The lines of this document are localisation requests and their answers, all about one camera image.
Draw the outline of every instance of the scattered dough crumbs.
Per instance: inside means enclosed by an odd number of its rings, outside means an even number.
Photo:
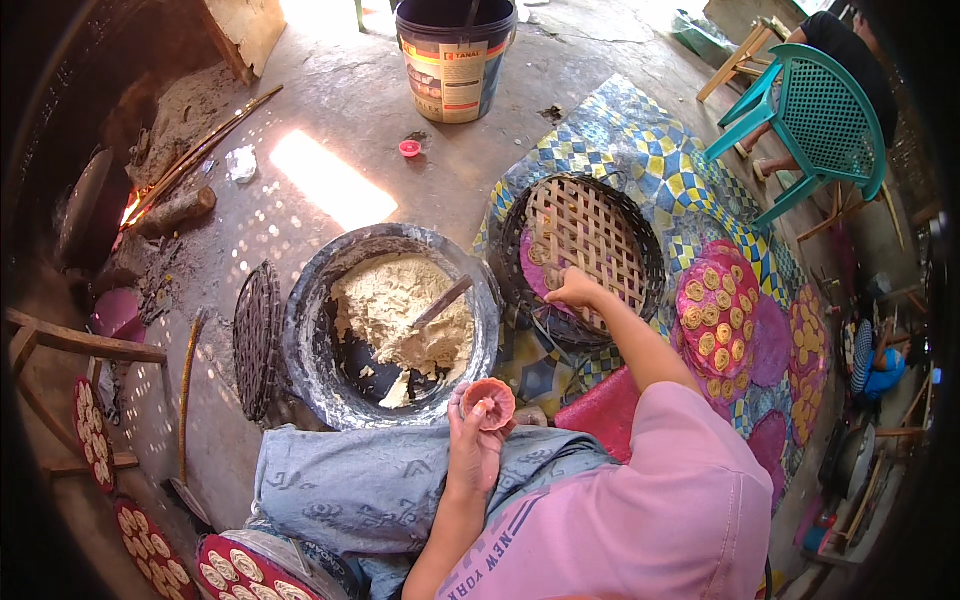
[[[410,328],[452,283],[440,267],[418,254],[365,260],[334,283],[330,292],[337,302],[337,335],[343,342],[352,329],[353,335],[376,348],[373,357],[381,365],[397,363],[430,379],[437,378],[437,369],[450,369],[453,379],[466,369],[473,347],[473,317],[464,298],[422,330]]]
[[[387,397],[380,400],[380,406],[384,408],[403,408],[410,406],[410,395],[407,394],[407,384],[410,383],[410,372],[404,371],[391,386]]]

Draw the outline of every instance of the teal plastic chair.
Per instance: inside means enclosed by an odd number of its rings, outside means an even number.
[[[864,200],[872,200],[883,183],[886,154],[876,112],[863,88],[847,69],[823,52],[802,44],[770,49],[777,59],[717,124],[726,127],[704,152],[710,162],[767,121],[804,177],[751,223],[761,228],[834,180],[853,181]],[[773,82],[783,74],[780,105],[774,108]]]

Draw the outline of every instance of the bucket label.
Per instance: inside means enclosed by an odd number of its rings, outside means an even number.
[[[407,78],[420,114],[443,123],[467,123],[486,112],[481,110],[492,101],[506,45],[433,44],[439,52],[430,52],[403,39]],[[485,80],[492,81],[484,85]]]

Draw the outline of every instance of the colorful patterned mat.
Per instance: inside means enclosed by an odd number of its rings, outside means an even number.
[[[534,181],[555,173],[584,173],[637,202],[660,239],[669,276],[650,325],[664,339],[677,316],[681,272],[714,240],[732,240],[750,260],[760,291],[787,310],[806,281],[803,270],[772,227],[753,231],[744,225],[761,212],[759,205],[723,161],[704,161],[704,149],[683,123],[614,75],[496,183],[473,253],[486,254],[488,239],[499,232],[514,196]],[[519,402],[538,404],[552,417],[622,364],[615,346],[567,354],[532,324],[508,314],[493,375],[510,384]],[[746,396],[730,406],[731,426],[744,439],[771,410],[783,413],[784,491],[803,458],[803,447],[791,435],[791,407],[786,375],[777,386],[751,384]]]

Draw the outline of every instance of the woman in blue shirt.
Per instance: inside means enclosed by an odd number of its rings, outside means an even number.
[[[883,336],[873,349],[874,328],[869,319],[860,322],[853,341],[853,378],[851,391],[861,402],[873,404],[900,383],[907,367],[913,367],[924,356],[923,341],[911,351],[913,341],[904,343],[901,350],[888,346],[893,334],[893,320],[884,323]]]

